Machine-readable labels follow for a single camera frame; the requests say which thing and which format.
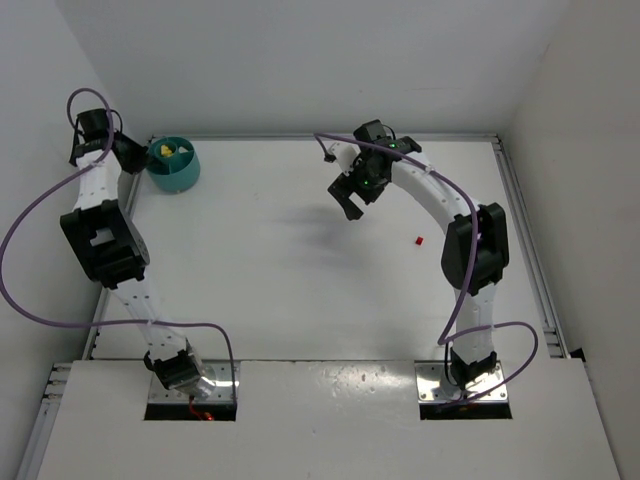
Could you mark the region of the small yellow lego plate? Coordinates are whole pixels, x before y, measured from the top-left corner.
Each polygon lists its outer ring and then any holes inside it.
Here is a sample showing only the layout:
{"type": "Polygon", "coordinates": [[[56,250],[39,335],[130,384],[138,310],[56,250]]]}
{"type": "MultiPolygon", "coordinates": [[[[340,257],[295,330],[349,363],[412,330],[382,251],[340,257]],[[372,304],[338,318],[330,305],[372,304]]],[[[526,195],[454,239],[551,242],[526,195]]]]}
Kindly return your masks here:
{"type": "Polygon", "coordinates": [[[158,147],[158,155],[161,158],[169,158],[176,152],[176,146],[173,144],[161,144],[158,147]]]}

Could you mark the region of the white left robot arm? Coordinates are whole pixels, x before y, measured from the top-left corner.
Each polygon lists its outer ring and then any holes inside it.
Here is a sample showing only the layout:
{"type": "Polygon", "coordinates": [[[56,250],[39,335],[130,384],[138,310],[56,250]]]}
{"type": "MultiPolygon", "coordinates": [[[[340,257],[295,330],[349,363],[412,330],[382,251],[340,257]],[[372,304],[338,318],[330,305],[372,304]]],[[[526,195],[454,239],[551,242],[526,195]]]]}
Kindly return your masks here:
{"type": "Polygon", "coordinates": [[[205,395],[203,362],[186,336],[169,325],[145,270],[147,246],[119,203],[119,179],[144,170],[148,150],[110,131],[103,108],[77,115],[70,163],[81,173],[77,201],[60,225],[87,277],[110,290],[136,322],[147,351],[144,364],[167,390],[205,395]]]}

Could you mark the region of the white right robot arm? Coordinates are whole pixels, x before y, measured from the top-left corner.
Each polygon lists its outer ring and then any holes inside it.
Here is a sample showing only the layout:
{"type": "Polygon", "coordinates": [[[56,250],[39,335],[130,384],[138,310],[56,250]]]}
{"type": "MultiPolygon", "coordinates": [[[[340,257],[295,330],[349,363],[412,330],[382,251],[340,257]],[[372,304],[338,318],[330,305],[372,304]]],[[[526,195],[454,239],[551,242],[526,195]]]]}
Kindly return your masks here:
{"type": "Polygon", "coordinates": [[[444,233],[441,269],[456,303],[438,344],[445,348],[445,377],[463,389],[495,369],[493,300],[509,264],[506,212],[481,204],[439,173],[411,137],[396,137],[379,120],[357,128],[352,137],[331,136],[324,159],[341,172],[328,188],[350,221],[362,217],[352,201],[376,202],[387,186],[409,194],[444,233]]]}

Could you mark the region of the teal divided round container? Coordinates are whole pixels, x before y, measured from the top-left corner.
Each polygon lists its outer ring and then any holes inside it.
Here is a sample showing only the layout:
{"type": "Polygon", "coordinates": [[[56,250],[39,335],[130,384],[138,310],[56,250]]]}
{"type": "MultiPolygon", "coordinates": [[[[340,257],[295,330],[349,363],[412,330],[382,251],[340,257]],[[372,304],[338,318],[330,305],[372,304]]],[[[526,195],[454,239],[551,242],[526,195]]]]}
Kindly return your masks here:
{"type": "Polygon", "coordinates": [[[175,136],[160,137],[149,146],[151,161],[146,171],[152,182],[163,192],[177,194],[191,189],[199,180],[201,165],[193,144],[175,136]],[[158,155],[161,144],[173,144],[176,152],[169,158],[158,155]]]}

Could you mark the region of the white front cover board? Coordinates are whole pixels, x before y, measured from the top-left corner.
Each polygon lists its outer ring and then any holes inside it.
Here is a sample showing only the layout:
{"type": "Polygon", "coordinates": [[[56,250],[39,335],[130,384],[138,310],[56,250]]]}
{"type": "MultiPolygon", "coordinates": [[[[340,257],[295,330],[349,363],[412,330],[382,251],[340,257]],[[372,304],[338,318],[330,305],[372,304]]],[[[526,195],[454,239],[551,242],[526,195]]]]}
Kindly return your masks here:
{"type": "Polygon", "coordinates": [[[148,421],[138,362],[78,361],[43,479],[614,479],[582,364],[542,361],[507,420],[424,420],[409,362],[245,362],[232,421],[148,421]]]}

